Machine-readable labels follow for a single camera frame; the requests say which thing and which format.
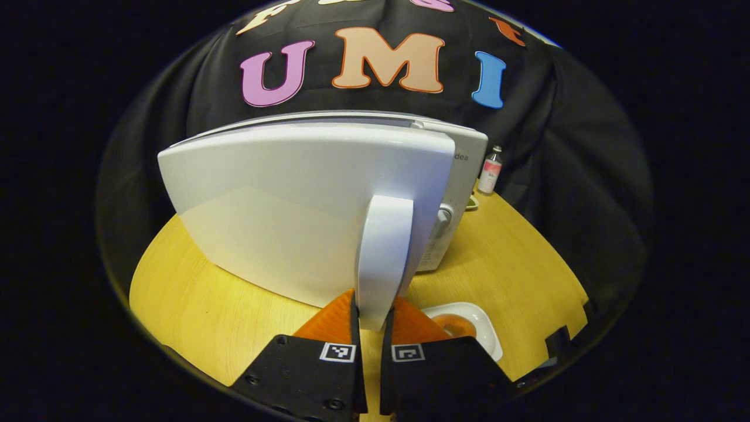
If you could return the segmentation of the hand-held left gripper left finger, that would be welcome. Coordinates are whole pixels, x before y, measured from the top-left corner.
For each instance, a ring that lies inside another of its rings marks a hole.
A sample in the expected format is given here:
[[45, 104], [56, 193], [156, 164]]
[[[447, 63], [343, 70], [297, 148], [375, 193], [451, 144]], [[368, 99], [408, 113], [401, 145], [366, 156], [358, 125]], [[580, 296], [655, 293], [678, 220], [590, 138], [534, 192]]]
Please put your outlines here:
[[295, 333], [278, 334], [231, 390], [307, 421], [358, 421], [368, 412], [354, 291], [325, 305]]

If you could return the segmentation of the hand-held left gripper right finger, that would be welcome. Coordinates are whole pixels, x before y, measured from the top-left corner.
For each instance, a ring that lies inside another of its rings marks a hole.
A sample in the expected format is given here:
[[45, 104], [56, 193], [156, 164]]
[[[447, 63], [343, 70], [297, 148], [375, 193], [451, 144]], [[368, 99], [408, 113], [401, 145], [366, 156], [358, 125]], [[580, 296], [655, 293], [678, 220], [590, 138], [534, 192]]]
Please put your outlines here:
[[386, 318], [380, 414], [393, 420], [487, 420], [514, 383], [471, 336], [451, 336], [408, 300]]

